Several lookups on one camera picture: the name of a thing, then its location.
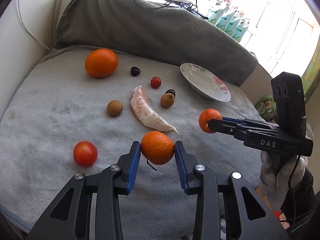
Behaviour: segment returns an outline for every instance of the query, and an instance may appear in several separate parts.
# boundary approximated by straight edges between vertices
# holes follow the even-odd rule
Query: white plate
[[[195,64],[184,63],[180,66],[180,71],[190,87],[202,97],[221,102],[230,101],[231,95],[226,85],[209,70]]]

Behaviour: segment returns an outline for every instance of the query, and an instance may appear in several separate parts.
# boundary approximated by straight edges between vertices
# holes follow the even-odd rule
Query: gray blanket
[[[132,90],[139,85],[146,88],[152,107],[179,131],[166,133],[174,142],[183,141],[188,153],[215,172],[239,171],[252,185],[258,182],[259,151],[232,136],[204,133],[198,125],[199,114],[207,108],[223,116],[260,120],[238,87],[226,83],[231,101],[210,101],[189,87],[179,67],[125,55],[118,55],[119,66],[111,76],[95,79],[84,69],[91,51],[71,46],[47,56],[20,86],[0,122],[0,207],[20,228],[28,232],[75,173],[101,172],[151,131],[130,109]],[[131,76],[132,66],[140,68],[139,76]],[[153,76],[162,79],[159,89],[150,86]],[[165,109],[159,102],[168,89],[176,91],[176,100]],[[106,105],[115,99],[124,109],[110,117]],[[81,140],[98,149],[91,168],[73,161],[73,147]],[[174,158],[156,168],[141,156],[134,190],[120,197],[125,240],[170,240],[192,231],[196,197],[181,189]]]
[[[135,0],[143,8],[155,6]],[[180,66],[200,65],[240,86],[258,62],[229,35],[181,8],[147,10],[133,0],[73,0],[63,13],[60,43],[106,47]]]

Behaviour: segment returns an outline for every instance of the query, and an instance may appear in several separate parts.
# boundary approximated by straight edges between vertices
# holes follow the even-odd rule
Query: white glove
[[[269,204],[273,211],[281,208],[288,192],[288,181],[290,174],[297,161],[297,157],[289,160],[279,171],[278,175],[272,168],[271,155],[265,151],[261,151],[261,173],[260,173],[260,187],[261,195],[267,196]],[[300,157],[298,166],[291,178],[291,188],[294,189],[303,178],[306,169],[306,161],[304,157]]]

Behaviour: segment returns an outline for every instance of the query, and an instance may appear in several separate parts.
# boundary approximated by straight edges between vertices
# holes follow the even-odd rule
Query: orange
[[[208,128],[208,122],[211,119],[219,119],[222,120],[221,114],[215,109],[207,109],[204,110],[199,116],[199,125],[202,131],[207,133],[215,133],[215,131],[211,131]]]
[[[163,165],[170,161],[173,152],[173,141],[161,132],[149,132],[141,140],[141,153],[155,165]]]
[[[97,49],[85,60],[86,72],[95,78],[111,75],[118,67],[118,57],[110,49]]]

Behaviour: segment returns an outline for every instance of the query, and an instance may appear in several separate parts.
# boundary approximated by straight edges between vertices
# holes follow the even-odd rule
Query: cherry tomato
[[[159,88],[161,86],[161,79],[158,77],[151,78],[150,85],[153,88]]]
[[[82,167],[92,166],[98,157],[97,148],[88,141],[82,141],[73,148],[73,159]]]

